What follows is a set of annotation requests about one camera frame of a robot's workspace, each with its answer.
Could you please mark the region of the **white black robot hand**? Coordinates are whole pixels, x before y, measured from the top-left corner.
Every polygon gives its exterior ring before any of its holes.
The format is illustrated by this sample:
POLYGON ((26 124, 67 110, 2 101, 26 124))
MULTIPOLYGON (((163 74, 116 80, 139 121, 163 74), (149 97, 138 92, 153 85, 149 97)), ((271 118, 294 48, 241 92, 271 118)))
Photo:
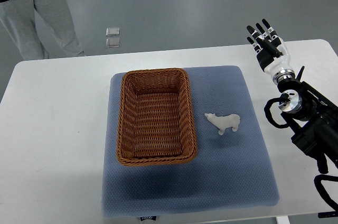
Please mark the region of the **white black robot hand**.
POLYGON ((266 19, 255 27, 248 25, 247 31, 250 34, 247 40, 256 53, 259 66, 271 76, 274 84, 295 77, 286 44, 266 19))

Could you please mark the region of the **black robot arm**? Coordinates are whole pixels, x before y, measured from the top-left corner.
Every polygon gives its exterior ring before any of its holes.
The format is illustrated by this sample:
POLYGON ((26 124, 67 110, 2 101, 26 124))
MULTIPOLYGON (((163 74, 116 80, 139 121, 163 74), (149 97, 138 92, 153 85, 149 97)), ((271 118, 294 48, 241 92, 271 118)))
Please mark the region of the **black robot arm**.
POLYGON ((295 74, 292 69, 282 69, 273 76, 281 95, 267 101, 265 116, 276 128, 290 128, 294 132, 292 143, 317 161, 319 175, 314 185, 333 209, 330 214, 337 216, 337 202, 323 185, 324 181, 337 181, 328 174, 327 165, 327 160, 337 164, 337 106, 301 77, 301 71, 295 74))

